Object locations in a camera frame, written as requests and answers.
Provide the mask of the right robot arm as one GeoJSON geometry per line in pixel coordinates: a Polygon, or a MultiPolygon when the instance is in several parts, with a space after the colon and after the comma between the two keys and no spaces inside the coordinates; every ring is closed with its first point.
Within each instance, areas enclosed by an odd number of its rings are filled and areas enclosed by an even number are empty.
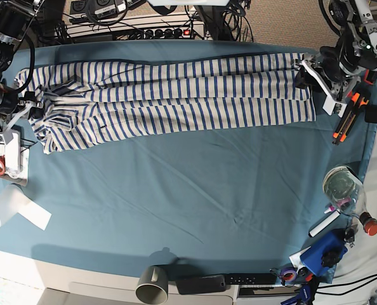
{"type": "Polygon", "coordinates": [[[9,144],[13,140],[13,126],[33,109],[42,109],[43,103],[28,87],[34,75],[36,51],[27,30],[36,19],[43,1],[0,2],[0,140],[9,144]],[[25,80],[17,88],[1,82],[3,72],[13,61],[21,43],[26,41],[30,52],[30,65],[25,80]]]}

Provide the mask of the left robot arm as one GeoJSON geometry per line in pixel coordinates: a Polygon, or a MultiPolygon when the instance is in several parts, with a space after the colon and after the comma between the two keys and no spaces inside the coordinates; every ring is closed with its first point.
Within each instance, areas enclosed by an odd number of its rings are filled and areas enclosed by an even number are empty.
{"type": "Polygon", "coordinates": [[[377,21],[367,1],[330,1],[328,8],[318,3],[338,41],[335,47],[322,46],[316,55],[305,53],[293,60],[296,86],[325,93],[322,109],[341,117],[353,90],[377,79],[377,21]]]}

